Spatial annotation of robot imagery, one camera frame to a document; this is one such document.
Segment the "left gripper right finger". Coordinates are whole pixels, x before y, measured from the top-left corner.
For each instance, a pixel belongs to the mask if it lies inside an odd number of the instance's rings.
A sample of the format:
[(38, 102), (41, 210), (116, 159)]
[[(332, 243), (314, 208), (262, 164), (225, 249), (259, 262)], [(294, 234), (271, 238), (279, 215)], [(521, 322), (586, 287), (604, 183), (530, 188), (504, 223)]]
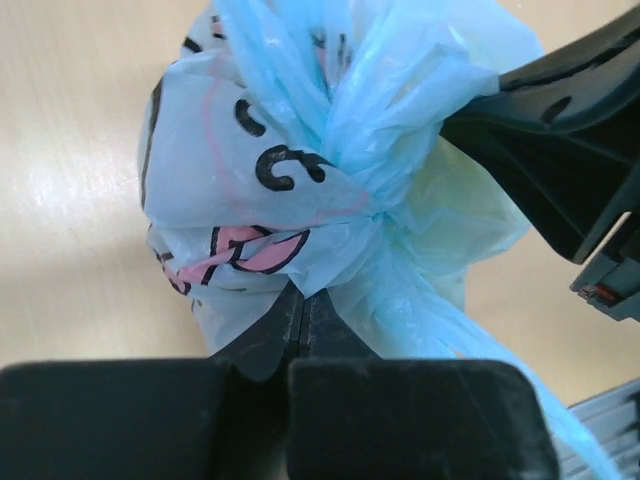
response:
[(531, 383), (494, 360), (383, 360), (327, 293), (303, 307), (289, 367), (293, 479), (556, 479)]

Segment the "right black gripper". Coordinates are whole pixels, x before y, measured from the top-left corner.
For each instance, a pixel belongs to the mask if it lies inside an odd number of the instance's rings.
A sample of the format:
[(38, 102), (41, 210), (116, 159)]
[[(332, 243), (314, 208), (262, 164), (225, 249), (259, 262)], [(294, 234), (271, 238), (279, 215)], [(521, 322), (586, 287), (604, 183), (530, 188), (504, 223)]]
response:
[(442, 136), (482, 165), (573, 263), (571, 284), (615, 321), (639, 320), (639, 9), (500, 77)]

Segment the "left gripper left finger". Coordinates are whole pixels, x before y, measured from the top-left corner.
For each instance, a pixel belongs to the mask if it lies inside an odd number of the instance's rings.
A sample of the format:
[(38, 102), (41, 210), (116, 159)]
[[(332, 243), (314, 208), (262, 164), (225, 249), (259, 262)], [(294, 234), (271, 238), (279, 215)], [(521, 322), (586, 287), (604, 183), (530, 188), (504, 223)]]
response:
[(5, 479), (282, 479), (287, 286), (216, 355), (24, 362), (1, 371)]

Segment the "blue plastic bag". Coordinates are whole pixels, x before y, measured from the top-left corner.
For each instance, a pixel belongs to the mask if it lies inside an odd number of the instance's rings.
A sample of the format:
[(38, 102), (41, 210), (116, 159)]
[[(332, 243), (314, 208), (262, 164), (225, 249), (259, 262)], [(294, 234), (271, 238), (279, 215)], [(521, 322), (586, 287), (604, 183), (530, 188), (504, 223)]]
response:
[(464, 306), (469, 268), (534, 226), (441, 131), (545, 55), (496, 1), (212, 2), (150, 95), (138, 159), (149, 245), (212, 356), (287, 286), (303, 307), (324, 292), (383, 360), (514, 366), (556, 479), (625, 479)]

